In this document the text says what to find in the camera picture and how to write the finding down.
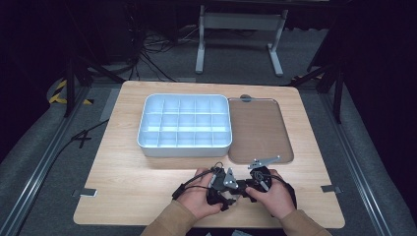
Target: human hand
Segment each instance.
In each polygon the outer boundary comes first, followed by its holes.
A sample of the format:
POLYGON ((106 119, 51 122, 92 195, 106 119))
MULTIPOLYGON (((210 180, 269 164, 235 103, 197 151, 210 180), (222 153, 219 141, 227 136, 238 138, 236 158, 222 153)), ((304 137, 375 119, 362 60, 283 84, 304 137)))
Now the human hand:
MULTIPOLYGON (((276 170, 270 169, 269 172, 271 175, 281 178, 276 170)), ((288 190, 285 188, 283 183, 274 178, 272 178, 272 184, 269 191, 266 193, 259 192, 258 190, 250 187, 246 188, 245 191, 252 198, 263 204, 269 213, 279 220, 295 210, 295 206, 288 190)))
MULTIPOLYGON (((203 173, 204 171, 207 171, 207 169, 206 168, 197 169, 195 176, 203 173)), ((222 207, 221 204, 216 204, 212 206, 208 204, 206 188, 209 186, 211 177, 212 177, 212 173, 209 173, 191 182, 189 185, 187 185, 187 187, 202 186, 204 188, 193 187, 193 188, 187 189, 177 199, 177 202, 179 202, 184 207, 186 207, 197 219, 202 219, 211 214, 217 214, 220 212, 220 209, 222 207)))

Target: sleeve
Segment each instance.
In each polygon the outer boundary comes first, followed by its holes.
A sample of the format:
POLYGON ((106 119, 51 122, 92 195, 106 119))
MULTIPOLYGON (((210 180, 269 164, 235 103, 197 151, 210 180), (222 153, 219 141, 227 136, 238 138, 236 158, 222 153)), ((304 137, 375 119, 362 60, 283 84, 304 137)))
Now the sleeve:
POLYGON ((331 235, 322 226, 311 219, 303 210, 297 209, 280 220, 288 236, 326 236, 331 235))
POLYGON ((184 236, 196 222, 196 217, 188 209, 172 201, 141 236, 184 236))

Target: brown tray lid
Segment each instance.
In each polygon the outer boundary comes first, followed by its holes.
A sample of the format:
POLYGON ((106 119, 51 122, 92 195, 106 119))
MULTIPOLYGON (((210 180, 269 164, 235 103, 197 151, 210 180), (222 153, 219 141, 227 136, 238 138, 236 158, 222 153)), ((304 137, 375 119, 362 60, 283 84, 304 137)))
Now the brown tray lid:
POLYGON ((232 144, 229 158, 237 164, 280 156, 278 163, 293 160, 294 153, 278 102, 271 98, 229 98, 232 144))

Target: wood grain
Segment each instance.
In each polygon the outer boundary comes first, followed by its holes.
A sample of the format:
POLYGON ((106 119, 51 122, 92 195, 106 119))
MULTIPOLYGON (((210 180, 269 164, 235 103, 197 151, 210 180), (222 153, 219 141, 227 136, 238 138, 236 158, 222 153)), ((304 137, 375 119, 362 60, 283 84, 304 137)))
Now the wood grain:
MULTIPOLYGON (((236 179, 249 178, 246 165, 224 157, 146 157, 137 143, 143 106, 153 93, 206 93, 273 98, 279 102, 294 159, 273 164, 295 189, 298 207, 326 228, 341 228, 344 218, 335 193, 323 193, 331 184, 312 127, 296 88, 126 82, 120 91, 97 151, 86 188, 95 198, 81 197, 74 220, 78 224, 148 225, 170 203, 178 186, 194 176, 198 167, 221 161, 232 167, 236 179)), ((237 206, 209 216, 197 227, 280 227, 260 204, 241 198, 237 206)))

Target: plastic storage bin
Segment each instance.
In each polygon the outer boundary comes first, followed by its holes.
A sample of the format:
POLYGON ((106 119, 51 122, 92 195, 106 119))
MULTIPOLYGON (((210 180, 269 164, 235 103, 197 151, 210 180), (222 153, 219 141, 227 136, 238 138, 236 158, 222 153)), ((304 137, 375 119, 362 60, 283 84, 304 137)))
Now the plastic storage bin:
POLYGON ((224 156, 231 143, 225 96, 157 93, 147 97, 138 133, 146 156, 224 156))

